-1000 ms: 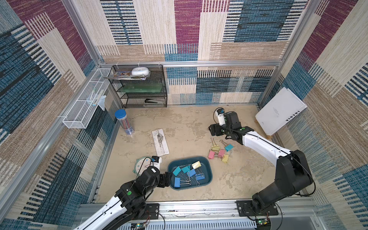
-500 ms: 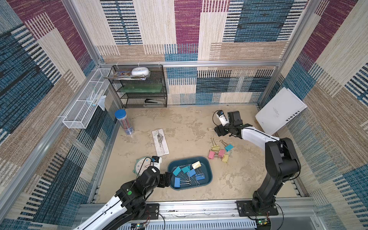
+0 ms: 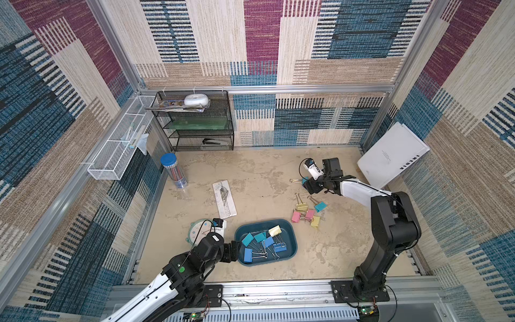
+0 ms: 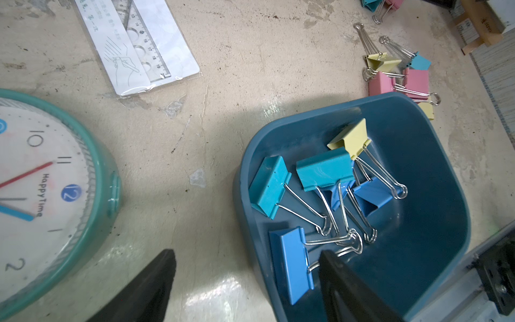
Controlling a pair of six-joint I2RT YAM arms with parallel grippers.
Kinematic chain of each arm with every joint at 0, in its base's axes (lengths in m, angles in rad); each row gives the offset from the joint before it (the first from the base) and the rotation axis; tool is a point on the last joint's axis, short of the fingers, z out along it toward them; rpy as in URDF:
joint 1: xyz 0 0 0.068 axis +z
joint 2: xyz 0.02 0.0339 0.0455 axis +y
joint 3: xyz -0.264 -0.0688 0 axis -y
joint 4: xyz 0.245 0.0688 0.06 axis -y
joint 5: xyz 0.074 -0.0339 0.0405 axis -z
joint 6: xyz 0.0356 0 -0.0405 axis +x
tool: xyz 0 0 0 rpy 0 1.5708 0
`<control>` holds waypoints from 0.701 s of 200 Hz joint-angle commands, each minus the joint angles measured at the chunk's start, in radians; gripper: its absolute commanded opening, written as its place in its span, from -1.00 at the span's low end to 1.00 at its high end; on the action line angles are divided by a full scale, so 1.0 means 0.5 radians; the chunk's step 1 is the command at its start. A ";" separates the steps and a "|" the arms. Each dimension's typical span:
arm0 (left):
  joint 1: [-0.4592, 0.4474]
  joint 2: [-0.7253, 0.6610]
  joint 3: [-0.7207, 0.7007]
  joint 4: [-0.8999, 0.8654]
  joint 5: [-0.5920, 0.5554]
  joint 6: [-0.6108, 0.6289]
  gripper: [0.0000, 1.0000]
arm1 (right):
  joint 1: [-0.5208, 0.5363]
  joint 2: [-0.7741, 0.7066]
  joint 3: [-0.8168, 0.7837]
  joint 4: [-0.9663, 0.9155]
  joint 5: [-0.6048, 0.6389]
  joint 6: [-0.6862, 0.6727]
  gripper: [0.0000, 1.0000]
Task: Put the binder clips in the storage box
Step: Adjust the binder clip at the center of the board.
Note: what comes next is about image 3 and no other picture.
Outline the green round alarm clock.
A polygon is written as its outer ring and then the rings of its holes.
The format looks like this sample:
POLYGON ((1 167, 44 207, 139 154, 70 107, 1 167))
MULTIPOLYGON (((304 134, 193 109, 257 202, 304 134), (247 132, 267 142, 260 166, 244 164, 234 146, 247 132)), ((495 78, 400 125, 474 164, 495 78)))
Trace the green round alarm clock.
POLYGON ((186 241, 192 246, 197 246, 200 241, 210 232, 216 232, 219 225, 216 221, 203 219, 194 222, 190 225, 189 233, 186 236, 186 241))

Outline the teal binder clip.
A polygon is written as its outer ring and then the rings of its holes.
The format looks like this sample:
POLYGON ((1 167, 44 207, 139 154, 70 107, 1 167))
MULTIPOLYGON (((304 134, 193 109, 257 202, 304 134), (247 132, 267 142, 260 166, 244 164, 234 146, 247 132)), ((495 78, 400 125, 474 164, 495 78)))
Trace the teal binder clip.
POLYGON ((262 249, 252 233, 246 234, 241 242, 245 248, 249 248, 252 252, 262 253, 262 249))
POLYGON ((302 178, 302 179, 291 179, 289 180, 290 183, 297 183, 300 185, 304 185, 306 182, 308 182, 308 178, 302 178))
POLYGON ((257 243, 262 243, 263 241, 265 241, 267 239, 266 232, 257 233, 254 236, 254 239, 257 241, 257 243))
POLYGON ((309 196, 308 198, 309 198, 309 199, 312 201, 312 203, 314 204, 314 206, 315 206, 315 211, 316 211, 317 213, 321 213, 322 211, 324 211, 324 210, 327 208, 327 204, 326 204, 326 203, 324 203, 324 202, 322 202, 322 201, 318 201, 318 200, 316 200, 316 199, 315 199, 314 197, 312 197, 312 196, 309 196))

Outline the blue binder clip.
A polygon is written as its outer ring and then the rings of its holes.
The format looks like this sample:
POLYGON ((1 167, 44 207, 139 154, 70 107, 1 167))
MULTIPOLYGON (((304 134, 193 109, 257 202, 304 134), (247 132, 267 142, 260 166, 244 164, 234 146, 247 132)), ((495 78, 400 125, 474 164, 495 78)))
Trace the blue binder clip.
POLYGON ((273 258, 275 260, 278 259, 278 255, 277 253, 274 251, 273 247, 272 247, 272 244, 274 243, 274 240, 271 238, 271 237, 267 237, 267 239, 265 241, 262 242, 262 245, 265 249, 265 251, 271 253, 271 255, 273 256, 273 258))
POLYGON ((283 241, 278 236, 273 237, 273 240, 274 240, 274 243, 272 244, 272 247, 275 252, 279 253, 279 252, 287 251, 287 245, 286 245, 285 241, 283 241))
POLYGON ((257 252, 254 252, 251 248, 245 248, 244 250, 244 263, 246 264, 250 264, 252 263, 255 259, 267 259, 268 258, 268 254, 265 252, 265 253, 257 253, 257 252))

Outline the packaged ruler card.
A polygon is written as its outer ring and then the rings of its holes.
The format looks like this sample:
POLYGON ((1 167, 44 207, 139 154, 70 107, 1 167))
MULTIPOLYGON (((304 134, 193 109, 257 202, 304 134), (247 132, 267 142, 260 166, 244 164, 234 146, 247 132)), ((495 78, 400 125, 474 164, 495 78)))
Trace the packaged ruler card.
POLYGON ((213 183, 215 201, 220 219, 227 219, 237 215, 236 205, 233 200, 228 181, 213 183))

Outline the teal plastic storage box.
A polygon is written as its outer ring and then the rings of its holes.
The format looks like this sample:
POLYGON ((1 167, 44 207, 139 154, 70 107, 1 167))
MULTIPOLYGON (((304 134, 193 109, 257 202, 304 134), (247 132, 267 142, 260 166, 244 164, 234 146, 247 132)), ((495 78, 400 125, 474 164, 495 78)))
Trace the teal plastic storage box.
POLYGON ((293 226, 285 219, 242 225, 234 240, 241 242, 238 261, 247 267, 289 260, 298 251, 293 226))

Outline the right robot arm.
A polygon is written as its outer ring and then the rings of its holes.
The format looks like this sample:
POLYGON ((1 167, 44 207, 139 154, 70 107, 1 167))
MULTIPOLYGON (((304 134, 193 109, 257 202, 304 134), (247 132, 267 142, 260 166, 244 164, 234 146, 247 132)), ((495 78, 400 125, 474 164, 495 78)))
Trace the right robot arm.
POLYGON ((402 252, 417 245, 422 234, 410 197, 344 175, 338 158, 324 159, 321 169, 311 158, 305 158, 299 166, 309 173, 303 177, 303 186, 310 195, 324 191, 357 201, 370 210, 374 242, 351 281, 331 283, 335 302, 389 301, 388 271, 402 252))

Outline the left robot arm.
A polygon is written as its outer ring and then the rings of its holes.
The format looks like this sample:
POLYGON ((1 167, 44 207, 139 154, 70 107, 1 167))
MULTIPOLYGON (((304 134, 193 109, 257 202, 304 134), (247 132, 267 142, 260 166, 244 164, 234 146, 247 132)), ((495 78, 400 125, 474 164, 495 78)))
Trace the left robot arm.
POLYGON ((240 249, 240 241, 225 243, 219 233, 208 233, 188 252, 173 257, 147 287, 104 320, 163 321, 198 305, 205 298, 205 280, 215 265, 237 261, 240 249))

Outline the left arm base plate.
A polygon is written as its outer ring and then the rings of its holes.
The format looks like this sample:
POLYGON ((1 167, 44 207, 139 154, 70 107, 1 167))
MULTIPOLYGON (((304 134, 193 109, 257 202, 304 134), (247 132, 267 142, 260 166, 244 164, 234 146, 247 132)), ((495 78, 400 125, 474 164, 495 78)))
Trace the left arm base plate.
POLYGON ((208 284, 205 286, 203 295, 197 308, 210 309, 219 308, 222 306, 224 286, 222 284, 208 284))

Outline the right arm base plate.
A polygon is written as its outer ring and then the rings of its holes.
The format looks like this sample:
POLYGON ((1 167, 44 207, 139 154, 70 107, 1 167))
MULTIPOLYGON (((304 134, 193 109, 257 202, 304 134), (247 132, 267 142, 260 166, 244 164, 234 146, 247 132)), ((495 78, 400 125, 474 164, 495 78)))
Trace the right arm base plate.
POLYGON ((336 303, 373 303, 389 302, 390 296, 386 287, 377 288, 375 291, 360 291, 354 286, 351 279, 331 280, 331 291, 336 303))

